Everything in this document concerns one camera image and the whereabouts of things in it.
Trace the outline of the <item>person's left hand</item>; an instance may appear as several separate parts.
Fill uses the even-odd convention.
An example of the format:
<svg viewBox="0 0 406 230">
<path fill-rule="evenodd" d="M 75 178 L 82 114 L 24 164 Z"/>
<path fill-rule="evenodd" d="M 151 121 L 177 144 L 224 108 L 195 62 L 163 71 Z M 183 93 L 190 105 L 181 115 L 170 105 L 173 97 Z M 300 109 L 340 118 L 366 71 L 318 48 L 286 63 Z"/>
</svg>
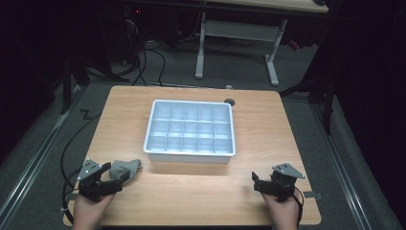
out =
<svg viewBox="0 0 406 230">
<path fill-rule="evenodd" d="M 108 195 L 101 201 L 94 202 L 78 195 L 75 200 L 73 230 L 96 230 L 114 198 L 114 195 Z"/>
</svg>

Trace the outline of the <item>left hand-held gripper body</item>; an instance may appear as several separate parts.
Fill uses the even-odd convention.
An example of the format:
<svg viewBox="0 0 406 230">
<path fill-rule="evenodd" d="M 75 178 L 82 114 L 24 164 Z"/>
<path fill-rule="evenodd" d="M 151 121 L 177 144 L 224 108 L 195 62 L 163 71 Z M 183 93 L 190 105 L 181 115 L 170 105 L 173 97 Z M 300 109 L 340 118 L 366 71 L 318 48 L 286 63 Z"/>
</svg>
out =
<svg viewBox="0 0 406 230">
<path fill-rule="evenodd" d="M 90 158 L 87 158 L 77 177 L 79 183 L 79 194 L 92 201 L 99 202 L 103 196 L 116 194 L 117 192 L 109 192 L 106 188 L 107 181 L 96 182 L 96 172 L 101 168 L 101 165 Z"/>
</svg>

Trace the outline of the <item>white compartment tray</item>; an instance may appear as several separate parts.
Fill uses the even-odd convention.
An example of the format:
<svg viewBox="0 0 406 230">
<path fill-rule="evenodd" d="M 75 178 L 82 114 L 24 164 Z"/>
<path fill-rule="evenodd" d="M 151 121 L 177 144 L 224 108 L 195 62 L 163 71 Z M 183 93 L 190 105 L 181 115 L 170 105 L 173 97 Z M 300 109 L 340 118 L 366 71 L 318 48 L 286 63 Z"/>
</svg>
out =
<svg viewBox="0 0 406 230">
<path fill-rule="evenodd" d="M 156 100 L 144 152 L 152 161 L 228 163 L 236 155 L 229 103 Z"/>
</svg>

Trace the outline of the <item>white-framed desk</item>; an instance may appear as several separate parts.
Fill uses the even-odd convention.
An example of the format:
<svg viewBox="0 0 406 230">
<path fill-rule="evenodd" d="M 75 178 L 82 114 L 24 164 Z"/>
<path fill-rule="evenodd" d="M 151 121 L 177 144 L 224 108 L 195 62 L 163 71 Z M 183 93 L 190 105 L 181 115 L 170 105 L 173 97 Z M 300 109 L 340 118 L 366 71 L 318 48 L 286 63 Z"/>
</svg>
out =
<svg viewBox="0 0 406 230">
<path fill-rule="evenodd" d="M 315 13 L 324 15 L 328 12 L 324 0 L 202 0 L 203 7 L 249 7 L 256 10 L 272 10 L 281 13 Z M 272 47 L 264 55 L 270 83 L 279 85 L 274 58 L 280 46 L 287 24 L 287 17 L 279 25 L 260 25 L 258 23 L 229 22 L 225 19 L 208 19 L 206 13 L 200 14 L 199 50 L 196 58 L 195 77 L 202 79 L 205 63 L 205 39 L 207 36 L 236 38 L 252 41 L 271 42 Z"/>
</svg>

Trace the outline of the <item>black stand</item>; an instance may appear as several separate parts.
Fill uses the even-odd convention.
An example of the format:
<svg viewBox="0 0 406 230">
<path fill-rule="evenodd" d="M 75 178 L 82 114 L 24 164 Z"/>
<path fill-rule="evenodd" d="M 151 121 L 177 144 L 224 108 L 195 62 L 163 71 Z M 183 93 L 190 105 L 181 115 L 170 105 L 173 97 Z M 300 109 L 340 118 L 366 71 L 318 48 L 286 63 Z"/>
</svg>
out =
<svg viewBox="0 0 406 230">
<path fill-rule="evenodd" d="M 311 63 L 301 83 L 280 92 L 281 97 L 286 97 L 295 92 L 306 91 L 308 92 L 307 101 L 310 104 L 323 103 L 322 125 L 327 134 L 331 133 L 330 119 L 333 112 L 332 103 L 338 70 L 337 63 Z"/>
<path fill-rule="evenodd" d="M 85 62 L 81 57 L 70 56 L 63 62 L 61 114 L 65 114 L 72 103 L 72 79 L 75 79 L 79 86 L 87 86 L 90 83 Z"/>
</svg>

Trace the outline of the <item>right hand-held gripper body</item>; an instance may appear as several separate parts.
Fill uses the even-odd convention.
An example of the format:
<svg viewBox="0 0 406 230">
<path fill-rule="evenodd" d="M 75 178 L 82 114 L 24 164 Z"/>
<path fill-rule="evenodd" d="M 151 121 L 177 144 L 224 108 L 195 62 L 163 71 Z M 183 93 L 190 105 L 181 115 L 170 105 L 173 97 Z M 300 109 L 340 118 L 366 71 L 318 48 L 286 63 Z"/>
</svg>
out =
<svg viewBox="0 0 406 230">
<path fill-rule="evenodd" d="M 294 195 L 297 179 L 305 179 L 305 175 L 295 169 L 289 163 L 283 163 L 272 167 L 269 183 L 272 192 L 267 195 L 275 196 L 278 202 L 283 202 Z"/>
</svg>

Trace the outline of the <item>grey sock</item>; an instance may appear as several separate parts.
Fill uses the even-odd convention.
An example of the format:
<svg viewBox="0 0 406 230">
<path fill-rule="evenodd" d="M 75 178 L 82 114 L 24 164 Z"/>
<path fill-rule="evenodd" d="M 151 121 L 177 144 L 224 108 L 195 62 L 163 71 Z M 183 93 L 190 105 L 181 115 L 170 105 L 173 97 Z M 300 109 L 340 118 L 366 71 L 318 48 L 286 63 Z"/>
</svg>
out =
<svg viewBox="0 0 406 230">
<path fill-rule="evenodd" d="M 141 168 L 142 162 L 139 159 L 131 161 L 115 160 L 111 165 L 109 173 L 125 173 L 126 171 L 130 171 L 130 179 L 126 182 L 128 183 L 136 178 L 137 171 Z"/>
</svg>

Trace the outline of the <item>metal floor rail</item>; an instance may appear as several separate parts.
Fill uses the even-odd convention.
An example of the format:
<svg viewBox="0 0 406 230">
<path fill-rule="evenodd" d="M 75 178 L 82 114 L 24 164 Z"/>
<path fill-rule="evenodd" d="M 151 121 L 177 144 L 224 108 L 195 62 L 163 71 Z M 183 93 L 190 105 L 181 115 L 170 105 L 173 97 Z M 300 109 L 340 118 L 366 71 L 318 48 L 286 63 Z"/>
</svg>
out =
<svg viewBox="0 0 406 230">
<path fill-rule="evenodd" d="M 353 187 L 350 176 L 339 155 L 339 151 L 336 148 L 333 138 L 327 133 L 327 130 L 324 127 L 323 114 L 320 106 L 317 104 L 311 104 L 309 107 L 327 143 L 328 153 L 332 161 L 332 167 L 336 173 L 336 177 L 340 183 L 347 204 L 350 207 L 350 211 L 356 222 L 358 230 L 372 230 L 371 223 L 365 213 L 360 197 Z"/>
<path fill-rule="evenodd" d="M 62 87 L 58 87 L 58 99 L 39 115 L 0 166 L 0 230 L 6 230 L 11 223 L 50 155 L 55 139 L 69 117 L 71 107 L 84 90 L 85 86 L 75 86 L 71 104 L 62 112 L 63 92 Z"/>
</svg>

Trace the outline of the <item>dark computer tower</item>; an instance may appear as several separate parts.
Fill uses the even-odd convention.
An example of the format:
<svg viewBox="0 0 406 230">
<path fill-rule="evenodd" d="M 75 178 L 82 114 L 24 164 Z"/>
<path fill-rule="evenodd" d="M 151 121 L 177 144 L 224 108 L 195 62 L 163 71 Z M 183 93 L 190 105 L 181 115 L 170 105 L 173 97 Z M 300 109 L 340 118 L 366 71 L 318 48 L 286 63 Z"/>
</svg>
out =
<svg viewBox="0 0 406 230">
<path fill-rule="evenodd" d="M 140 48 L 140 30 L 134 9 L 110 4 L 106 16 L 106 41 L 112 62 L 127 65 L 133 63 Z"/>
</svg>

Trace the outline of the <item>person's right hand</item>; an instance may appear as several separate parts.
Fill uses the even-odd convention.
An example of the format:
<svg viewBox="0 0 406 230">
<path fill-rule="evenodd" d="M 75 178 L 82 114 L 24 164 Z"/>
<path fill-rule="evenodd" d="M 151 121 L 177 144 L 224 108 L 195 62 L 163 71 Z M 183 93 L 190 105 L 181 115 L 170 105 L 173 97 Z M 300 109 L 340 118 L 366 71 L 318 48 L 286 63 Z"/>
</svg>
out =
<svg viewBox="0 0 406 230">
<path fill-rule="evenodd" d="M 262 194 L 261 196 L 276 230 L 298 230 L 300 205 L 294 195 L 284 202 L 278 202 L 272 195 Z"/>
</svg>

